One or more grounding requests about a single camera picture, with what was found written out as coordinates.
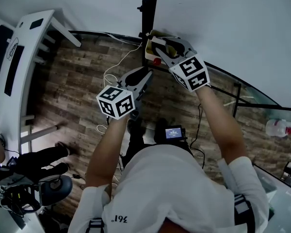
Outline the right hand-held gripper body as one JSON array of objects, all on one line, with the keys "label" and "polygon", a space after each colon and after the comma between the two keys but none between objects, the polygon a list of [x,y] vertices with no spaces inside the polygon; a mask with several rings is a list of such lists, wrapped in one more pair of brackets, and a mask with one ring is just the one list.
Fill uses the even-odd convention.
[{"label": "right hand-held gripper body", "polygon": [[171,58],[169,71],[176,81],[190,92],[206,85],[210,86],[208,69],[195,50],[188,50],[184,56]]}]

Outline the person's white shirt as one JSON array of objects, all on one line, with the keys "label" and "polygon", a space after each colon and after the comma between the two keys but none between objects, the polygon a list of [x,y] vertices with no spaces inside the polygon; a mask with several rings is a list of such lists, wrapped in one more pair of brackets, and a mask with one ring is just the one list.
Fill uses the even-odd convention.
[{"label": "person's white shirt", "polygon": [[263,233],[269,203],[247,157],[219,161],[228,186],[212,181],[185,150],[147,147],[126,165],[114,197],[85,188],[68,233],[157,233],[166,219],[192,233]]}]

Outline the white side table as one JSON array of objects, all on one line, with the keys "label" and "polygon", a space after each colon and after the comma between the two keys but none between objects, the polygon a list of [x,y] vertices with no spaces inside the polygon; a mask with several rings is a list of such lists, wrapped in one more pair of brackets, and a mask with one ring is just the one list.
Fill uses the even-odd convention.
[{"label": "white side table", "polygon": [[264,233],[291,233],[291,160],[280,176],[253,164],[267,194],[270,210],[268,226]]}]

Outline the glass table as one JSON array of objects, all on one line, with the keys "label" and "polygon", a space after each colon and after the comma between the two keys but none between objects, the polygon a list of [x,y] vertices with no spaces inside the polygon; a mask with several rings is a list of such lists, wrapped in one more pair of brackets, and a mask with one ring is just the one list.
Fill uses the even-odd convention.
[{"label": "glass table", "polygon": [[291,107],[283,106],[281,109],[279,109],[279,105],[277,103],[275,103],[270,98],[268,98],[261,92],[257,91],[256,89],[247,87],[245,88],[245,91],[248,93],[247,98],[250,99],[251,103],[275,106],[274,108],[263,109],[266,116],[266,123],[270,119],[281,119],[287,121],[288,124],[291,126]]}]

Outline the small screen device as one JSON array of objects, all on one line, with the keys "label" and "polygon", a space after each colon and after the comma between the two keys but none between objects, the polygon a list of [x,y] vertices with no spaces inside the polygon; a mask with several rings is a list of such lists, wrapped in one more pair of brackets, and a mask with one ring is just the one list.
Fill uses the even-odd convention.
[{"label": "small screen device", "polygon": [[165,137],[166,139],[181,139],[182,135],[182,128],[167,128],[165,129]]}]

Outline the black keyboard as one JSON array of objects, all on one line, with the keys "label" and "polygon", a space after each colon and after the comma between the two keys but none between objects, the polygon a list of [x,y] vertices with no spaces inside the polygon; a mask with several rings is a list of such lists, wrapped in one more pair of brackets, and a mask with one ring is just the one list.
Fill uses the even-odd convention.
[{"label": "black keyboard", "polygon": [[24,46],[18,45],[14,52],[13,58],[11,60],[9,72],[6,79],[5,89],[4,89],[4,93],[8,96],[11,96],[12,94],[15,75],[16,75],[16,71],[17,71],[18,64],[22,56],[23,50],[24,50]]}]

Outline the person's right shoe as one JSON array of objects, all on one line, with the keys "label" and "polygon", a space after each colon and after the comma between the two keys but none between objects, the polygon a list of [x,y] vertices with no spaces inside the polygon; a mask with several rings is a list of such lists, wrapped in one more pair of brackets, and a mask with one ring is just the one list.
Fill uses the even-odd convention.
[{"label": "person's right shoe", "polygon": [[165,118],[159,118],[156,122],[155,131],[164,131],[167,126],[167,120]]}]

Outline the person's right forearm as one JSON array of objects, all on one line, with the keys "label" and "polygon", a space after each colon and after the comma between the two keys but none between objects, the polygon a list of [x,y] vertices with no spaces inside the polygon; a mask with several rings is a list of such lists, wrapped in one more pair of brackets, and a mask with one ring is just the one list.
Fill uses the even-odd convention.
[{"label": "person's right forearm", "polygon": [[207,121],[222,158],[227,164],[240,157],[247,157],[243,133],[235,118],[226,110],[209,86],[196,90]]}]

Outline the white storage box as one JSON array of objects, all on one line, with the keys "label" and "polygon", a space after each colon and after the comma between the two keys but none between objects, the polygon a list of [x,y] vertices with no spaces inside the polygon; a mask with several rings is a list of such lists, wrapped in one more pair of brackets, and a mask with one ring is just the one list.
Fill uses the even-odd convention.
[{"label": "white storage box", "polygon": [[171,34],[163,33],[163,32],[157,31],[157,30],[152,30],[151,32],[146,33],[146,36],[147,36],[147,44],[146,44],[146,48],[145,48],[145,58],[148,60],[151,60],[151,61],[153,61],[155,58],[160,58],[153,52],[153,50],[151,48],[152,37],[155,36],[155,37],[158,37],[161,39],[163,39],[165,37],[174,37]]}]

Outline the dark round seat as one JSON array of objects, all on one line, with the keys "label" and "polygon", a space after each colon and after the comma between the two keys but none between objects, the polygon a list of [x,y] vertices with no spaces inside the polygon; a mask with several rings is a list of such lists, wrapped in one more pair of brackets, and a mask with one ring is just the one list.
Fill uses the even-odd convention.
[{"label": "dark round seat", "polygon": [[50,206],[65,199],[72,191],[72,179],[67,175],[53,175],[38,182],[40,204]]}]

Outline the clear plastic bottle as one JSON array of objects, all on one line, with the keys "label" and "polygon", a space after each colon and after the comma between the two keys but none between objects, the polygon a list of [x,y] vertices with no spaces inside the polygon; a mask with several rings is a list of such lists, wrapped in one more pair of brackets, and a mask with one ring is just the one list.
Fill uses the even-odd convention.
[{"label": "clear plastic bottle", "polygon": [[266,123],[265,131],[268,136],[286,137],[291,134],[291,126],[285,120],[270,119]]}]

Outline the white rack frame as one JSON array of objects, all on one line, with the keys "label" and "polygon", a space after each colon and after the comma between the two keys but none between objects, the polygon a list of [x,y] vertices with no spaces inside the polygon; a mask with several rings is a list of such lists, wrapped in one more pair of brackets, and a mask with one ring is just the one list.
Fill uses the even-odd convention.
[{"label": "white rack frame", "polygon": [[[53,38],[46,35],[48,28],[53,27],[76,47],[81,46],[81,42],[54,17],[54,12],[54,10],[46,10],[23,16],[13,30],[2,62],[0,70],[0,133],[6,140],[8,150],[11,151],[21,152],[22,144],[52,133],[59,128],[54,125],[21,136],[21,128],[25,121],[32,118],[26,115],[26,108],[34,67],[36,63],[45,63],[41,57],[38,57],[38,51],[49,51],[49,47],[42,43],[43,39],[51,43],[55,42]],[[42,25],[30,30],[31,23],[41,18],[44,19]],[[12,94],[8,96],[4,93],[4,89],[11,60],[18,45],[24,46],[24,50],[16,71]]]}]

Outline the person's left shoe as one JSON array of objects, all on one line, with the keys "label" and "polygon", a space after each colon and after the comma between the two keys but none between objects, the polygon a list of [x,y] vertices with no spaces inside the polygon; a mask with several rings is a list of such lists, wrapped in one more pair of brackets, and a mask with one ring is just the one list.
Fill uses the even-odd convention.
[{"label": "person's left shoe", "polygon": [[136,120],[130,119],[127,123],[127,130],[130,134],[129,145],[140,146],[144,144],[143,135],[145,134],[145,128],[142,126],[142,119],[138,118]]}]

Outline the person's shoe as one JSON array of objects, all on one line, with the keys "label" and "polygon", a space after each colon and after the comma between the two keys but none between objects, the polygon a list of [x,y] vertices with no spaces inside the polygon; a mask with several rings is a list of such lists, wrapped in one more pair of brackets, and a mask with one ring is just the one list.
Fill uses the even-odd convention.
[{"label": "person's shoe", "polygon": [[127,130],[130,134],[129,145],[140,146],[144,144],[143,135],[145,134],[145,128],[142,126],[142,119],[138,118],[136,120],[130,119],[127,123]]},{"label": "person's shoe", "polygon": [[164,131],[167,126],[167,120],[165,118],[159,118],[156,122],[155,131]]}]

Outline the person's left forearm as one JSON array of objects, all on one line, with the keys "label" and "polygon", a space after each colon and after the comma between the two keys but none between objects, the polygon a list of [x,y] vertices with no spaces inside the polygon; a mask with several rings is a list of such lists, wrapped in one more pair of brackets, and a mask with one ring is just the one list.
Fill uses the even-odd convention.
[{"label": "person's left forearm", "polygon": [[111,120],[96,146],[85,175],[85,187],[111,185],[118,164],[129,116]]}]

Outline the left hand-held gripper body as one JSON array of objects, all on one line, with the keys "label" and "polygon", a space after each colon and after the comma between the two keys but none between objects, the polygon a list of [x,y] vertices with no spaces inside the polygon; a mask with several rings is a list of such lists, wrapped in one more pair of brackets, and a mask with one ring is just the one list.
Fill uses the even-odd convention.
[{"label": "left hand-held gripper body", "polygon": [[106,86],[96,99],[104,115],[117,120],[130,115],[135,120],[140,114],[141,98],[145,91],[145,84],[128,85],[120,81]]}]

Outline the small black device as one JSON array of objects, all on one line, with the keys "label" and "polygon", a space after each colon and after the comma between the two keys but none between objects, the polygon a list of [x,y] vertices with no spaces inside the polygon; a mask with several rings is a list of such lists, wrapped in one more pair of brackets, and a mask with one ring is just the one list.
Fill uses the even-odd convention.
[{"label": "small black device", "polygon": [[30,30],[34,29],[34,28],[37,28],[37,27],[40,27],[42,25],[43,20],[44,19],[41,18],[39,20],[36,20],[36,21],[32,22],[31,25],[30,25]]}]

